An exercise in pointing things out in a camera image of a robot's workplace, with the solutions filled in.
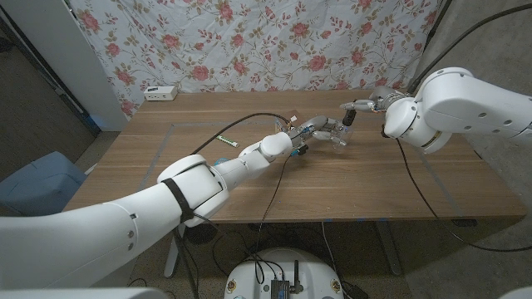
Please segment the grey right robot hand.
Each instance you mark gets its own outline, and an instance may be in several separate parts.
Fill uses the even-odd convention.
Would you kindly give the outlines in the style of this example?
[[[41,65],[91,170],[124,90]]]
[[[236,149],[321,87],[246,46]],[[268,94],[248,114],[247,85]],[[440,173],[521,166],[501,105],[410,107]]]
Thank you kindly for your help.
[[[368,99],[355,100],[340,105],[343,110],[355,110],[357,112],[386,112],[395,101],[408,97],[408,93],[394,90],[387,86],[378,86]]]

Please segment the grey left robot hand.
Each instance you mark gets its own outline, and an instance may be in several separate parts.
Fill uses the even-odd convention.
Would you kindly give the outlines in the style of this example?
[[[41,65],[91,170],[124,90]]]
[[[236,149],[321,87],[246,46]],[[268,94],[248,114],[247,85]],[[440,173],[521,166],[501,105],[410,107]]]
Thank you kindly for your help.
[[[340,120],[320,115],[291,129],[288,135],[294,148],[302,147],[312,138],[332,142],[338,148],[348,144],[352,131]]]

